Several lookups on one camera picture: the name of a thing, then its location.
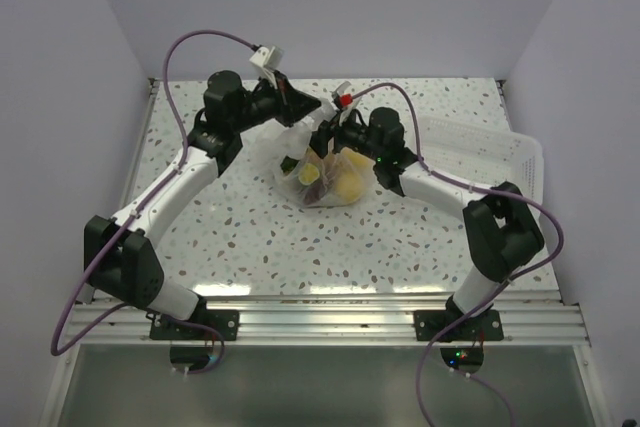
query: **clear plastic bag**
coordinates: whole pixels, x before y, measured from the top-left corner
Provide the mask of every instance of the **clear plastic bag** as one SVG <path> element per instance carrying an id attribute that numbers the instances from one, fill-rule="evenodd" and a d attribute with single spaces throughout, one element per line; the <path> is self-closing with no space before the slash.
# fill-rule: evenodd
<path id="1" fill-rule="evenodd" d="M 271 125 L 260 139 L 260 162 L 268 166 L 278 192 L 301 207 L 348 205 L 375 182 L 373 161 L 342 149 L 324 159 L 309 148 L 311 133 L 336 111 L 328 103 L 290 129 Z"/>

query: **glass panel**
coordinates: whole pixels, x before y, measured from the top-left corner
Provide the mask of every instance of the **glass panel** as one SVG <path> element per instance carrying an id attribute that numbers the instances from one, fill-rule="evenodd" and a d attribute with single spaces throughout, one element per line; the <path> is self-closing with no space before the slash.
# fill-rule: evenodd
<path id="1" fill-rule="evenodd" d="M 167 346 L 82 347 L 62 426 L 424 426 L 417 348 L 230 346 L 216 371 L 170 374 Z M 593 426 L 571 348 L 490 348 L 479 376 L 509 399 L 520 427 Z M 508 426 L 487 389 L 439 354 L 424 398 L 438 426 Z"/>

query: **white enclosure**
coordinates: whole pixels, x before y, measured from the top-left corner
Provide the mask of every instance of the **white enclosure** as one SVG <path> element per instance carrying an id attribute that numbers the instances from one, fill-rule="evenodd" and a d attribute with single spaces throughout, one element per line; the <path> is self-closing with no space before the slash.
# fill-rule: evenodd
<path id="1" fill-rule="evenodd" d="M 170 43 L 197 28 L 278 44 L 292 78 L 484 77 L 490 105 L 470 94 L 433 107 L 473 99 L 489 120 L 505 107 L 492 79 L 506 79 L 513 128 L 543 145 L 545 204 L 567 231 L 554 270 L 563 300 L 580 303 L 611 425 L 640 419 L 640 0 L 0 0 L 0 8 L 0 424 L 40 418 L 57 364 L 50 335 L 81 271 L 84 224 L 117 210 L 150 112 L 147 78 L 160 77 Z M 193 40 L 172 76 L 251 74 L 238 50 Z M 459 80 L 461 92 L 472 89 Z M 555 288 L 550 271 L 542 282 Z"/>

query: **speckled table surface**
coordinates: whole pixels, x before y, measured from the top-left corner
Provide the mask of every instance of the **speckled table surface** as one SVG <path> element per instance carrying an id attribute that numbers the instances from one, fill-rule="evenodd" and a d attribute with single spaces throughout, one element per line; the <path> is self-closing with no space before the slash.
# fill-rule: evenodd
<path id="1" fill-rule="evenodd" d="M 380 80 L 386 79 L 351 82 L 359 90 Z M 493 79 L 393 80 L 415 99 L 419 114 L 509 129 Z M 326 97 L 340 82 L 292 84 Z M 202 108 L 204 90 L 204 82 L 172 83 L 187 127 Z M 359 108 L 367 112 L 379 106 L 396 108 L 409 125 L 397 93 L 377 91 Z M 133 195 L 165 169 L 180 146 L 162 89 L 145 135 Z M 243 134 L 244 148 L 232 166 L 194 198 L 165 234 L 158 257 L 167 275 L 202 295 L 448 292 L 460 285 L 470 258 L 457 219 L 377 185 L 351 206 L 299 209 L 273 189 L 256 161 L 259 135 L 260 128 Z M 558 286 L 548 266 L 510 288 Z"/>

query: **cable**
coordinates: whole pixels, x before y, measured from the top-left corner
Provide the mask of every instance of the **cable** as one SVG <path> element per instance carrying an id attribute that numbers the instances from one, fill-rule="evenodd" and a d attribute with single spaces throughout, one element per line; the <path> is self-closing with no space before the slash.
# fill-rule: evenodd
<path id="1" fill-rule="evenodd" d="M 82 287 L 87 283 L 89 277 L 93 271 L 100 265 L 102 259 L 104 259 L 107 252 L 109 252 L 118 242 L 120 237 L 127 231 L 131 223 L 135 220 L 138 214 L 144 210 L 145 206 L 158 194 L 160 190 L 162 190 L 167 183 L 173 179 L 178 173 L 178 170 L 184 165 L 187 160 L 187 149 L 189 147 L 189 142 L 187 140 L 187 132 L 184 129 L 184 125 L 182 124 L 182 119 L 180 118 L 180 112 L 178 112 L 178 108 L 173 100 L 173 96 L 171 95 L 171 91 L 169 89 L 169 61 L 171 60 L 171 56 L 176 48 L 185 40 L 190 39 L 191 37 L 195 37 L 197 35 L 216 35 L 219 37 L 225 37 L 227 39 L 234 40 L 246 47 L 249 47 L 251 50 L 257 50 L 258 46 L 247 42 L 240 37 L 237 37 L 232 34 L 228 34 L 227 32 L 222 32 L 220 30 L 195 30 L 193 32 L 189 32 L 179 37 L 172 45 L 169 47 L 167 54 L 164 58 L 164 62 L 162 64 L 162 84 L 164 87 L 165 95 L 167 96 L 167 101 L 169 102 L 169 107 L 171 108 L 171 112 L 173 113 L 173 117 L 176 120 L 176 124 L 178 124 L 178 129 L 180 130 L 180 136 L 182 137 L 182 154 L 180 156 L 180 160 L 178 161 L 178 169 L 172 170 L 169 174 L 165 176 L 158 185 L 151 190 L 138 204 L 135 211 L 124 221 L 122 226 L 116 231 L 116 233 L 109 239 L 109 241 L 100 249 L 100 251 L 96 254 L 93 260 L 89 263 L 87 268 L 84 270 L 80 281 L 77 283 L 73 292 L 67 299 L 67 302 L 62 309 L 62 313 L 60 314 L 60 318 L 58 319 L 58 323 L 53 331 L 53 336 L 51 337 L 51 346 L 50 352 L 51 355 L 57 357 L 59 355 L 64 354 L 67 350 L 73 347 L 82 337 L 84 337 L 91 329 L 93 329 L 96 325 L 98 325 L 102 320 L 104 320 L 108 315 L 115 312 L 116 310 L 121 309 L 126 304 L 118 304 L 115 307 L 109 309 L 104 312 L 102 315 L 98 316 L 95 320 L 93 320 L 89 325 L 87 325 L 80 333 L 78 333 L 73 339 L 67 342 L 62 347 L 59 347 L 60 337 L 62 336 L 62 331 L 64 330 L 64 326 L 69 319 L 69 315 L 71 314 L 71 310 L 73 310 L 73 304 L 76 302 L 78 295 L 80 294 Z"/>
<path id="2" fill-rule="evenodd" d="M 189 370 L 188 371 L 189 374 L 204 374 L 205 372 L 209 372 L 209 371 L 215 369 L 218 365 L 220 365 L 220 362 L 222 361 L 222 357 L 224 356 L 224 348 L 225 348 L 224 347 L 224 338 L 222 337 L 220 332 L 218 332 L 213 327 L 209 327 L 208 325 L 194 324 L 193 322 L 186 322 L 184 320 L 178 320 L 178 319 L 175 319 L 175 318 L 171 317 L 170 315 L 165 315 L 164 317 L 166 317 L 169 320 L 169 322 L 173 322 L 174 324 L 178 324 L 178 325 L 181 325 L 183 327 L 187 327 L 189 329 L 199 329 L 199 330 L 204 330 L 206 332 L 209 332 L 213 336 L 214 339 L 217 338 L 220 341 L 220 353 L 218 353 L 218 356 L 216 357 L 216 360 L 214 360 L 213 362 L 209 362 L 202 369 Z"/>
<path id="3" fill-rule="evenodd" d="M 518 279 L 520 277 L 522 277 L 523 275 L 526 275 L 528 273 L 533 272 L 534 270 L 539 269 L 540 267 L 550 263 L 552 260 L 554 260 L 556 257 L 558 257 L 558 255 L 560 254 L 560 252 L 562 251 L 562 248 L 564 247 L 564 231 L 562 230 L 562 226 L 560 225 L 560 222 L 558 221 L 558 219 L 555 217 L 555 215 L 553 215 L 548 209 L 546 209 L 545 207 L 543 207 L 542 205 L 540 205 L 538 202 L 529 199 L 527 197 L 524 197 L 522 195 L 518 195 L 512 192 L 504 192 L 504 191 L 497 191 L 497 190 L 492 190 L 492 189 L 483 189 L 480 187 L 476 187 L 474 185 L 469 185 L 466 184 L 464 182 L 458 181 L 456 179 L 452 179 L 451 177 L 448 177 L 445 174 L 442 174 L 440 172 L 437 172 L 433 169 L 431 169 L 427 163 L 424 161 L 424 157 L 422 156 L 422 151 L 421 151 L 421 147 L 420 147 L 420 129 L 418 128 L 418 116 L 416 114 L 416 110 L 413 106 L 413 102 L 411 101 L 411 98 L 409 97 L 409 95 L 407 94 L 407 92 L 400 87 L 398 84 L 394 83 L 394 82 L 381 82 L 379 84 L 375 84 L 372 85 L 370 87 L 367 87 L 366 89 L 364 89 L 361 92 L 358 92 L 357 94 L 353 94 L 352 98 L 355 100 L 359 97 L 362 97 L 363 95 L 366 95 L 374 90 L 383 88 L 383 87 L 389 87 L 391 89 L 395 89 L 397 90 L 402 97 L 404 97 L 404 100 L 407 103 L 407 106 L 409 107 L 409 112 L 411 113 L 411 119 L 413 121 L 413 128 L 414 128 L 414 133 L 415 133 L 415 138 L 416 138 L 416 155 L 418 157 L 418 162 L 420 163 L 420 165 L 422 166 L 422 168 L 428 172 L 430 175 L 433 175 L 434 177 L 443 180 L 451 185 L 455 185 L 456 187 L 460 187 L 463 189 L 468 189 L 471 190 L 473 192 L 479 193 L 479 194 L 484 194 L 484 195 L 498 195 L 498 196 L 502 196 L 502 197 L 507 197 L 510 199 L 514 199 L 514 200 L 518 200 L 521 202 L 525 202 L 526 204 L 534 207 L 535 209 L 537 209 L 538 211 L 540 211 L 542 214 L 544 214 L 545 217 L 547 217 L 547 219 L 549 219 L 549 221 L 553 224 L 554 228 L 556 229 L 557 232 L 557 245 L 556 248 L 553 250 L 553 252 L 551 252 L 551 254 L 549 254 L 545 259 L 541 260 L 540 262 L 537 262 L 536 264 L 532 265 L 531 267 L 528 267 L 526 269 L 523 269 L 519 272 L 516 272 L 514 274 L 512 274 L 509 279 L 507 279 L 507 281 L 503 282 L 502 284 L 500 284 L 500 286 L 495 290 L 495 292 L 493 292 L 492 294 L 488 295 L 485 299 L 483 299 L 476 307 L 474 307 L 473 309 L 471 309 L 469 312 L 467 312 L 466 314 L 464 314 L 462 317 L 460 317 L 459 319 L 457 319 L 455 322 L 452 322 L 451 324 L 447 325 L 444 329 L 442 329 L 440 332 L 438 332 L 427 344 L 427 347 L 424 349 L 422 356 L 420 357 L 420 361 L 418 362 L 418 368 L 416 370 L 416 379 L 415 379 L 415 388 L 416 388 L 416 396 L 418 398 L 418 406 L 420 407 L 420 411 L 422 412 L 423 417 L 425 418 L 425 420 L 427 421 L 427 423 L 429 425 L 431 425 L 432 427 L 435 426 L 435 423 L 433 422 L 429 412 L 427 411 L 427 408 L 424 405 L 424 401 L 422 399 L 422 385 L 421 385 L 421 377 L 422 377 L 422 371 L 424 368 L 424 363 L 427 359 L 427 357 L 429 356 L 433 345 L 440 339 L 442 338 L 442 336 L 446 335 L 448 332 L 450 332 L 451 330 L 455 329 L 456 327 L 458 327 L 460 324 L 462 324 L 463 322 L 465 322 L 466 320 L 468 320 L 469 318 L 473 317 L 473 315 L 480 311 L 481 309 L 483 309 L 484 307 L 486 307 L 488 304 L 490 304 L 491 302 L 493 302 L 493 300 L 498 297 L 498 295 L 500 295 L 509 285 L 510 282 L 514 281 L 515 279 Z M 511 406 L 511 404 L 509 403 L 509 401 L 506 399 L 506 397 L 504 397 L 500 392 L 498 392 L 498 390 L 496 390 L 493 386 L 491 386 L 488 382 L 481 380 L 479 378 L 476 378 L 475 376 L 470 376 L 471 379 L 473 379 L 474 381 L 478 382 L 481 385 L 484 385 L 485 387 L 487 387 L 488 389 L 490 389 L 492 392 L 494 392 L 499 398 L 500 400 L 505 404 L 508 412 L 509 412 L 509 423 L 511 427 L 515 427 L 516 423 L 515 423 L 515 416 L 514 416 L 514 412 L 513 412 L 513 408 Z"/>

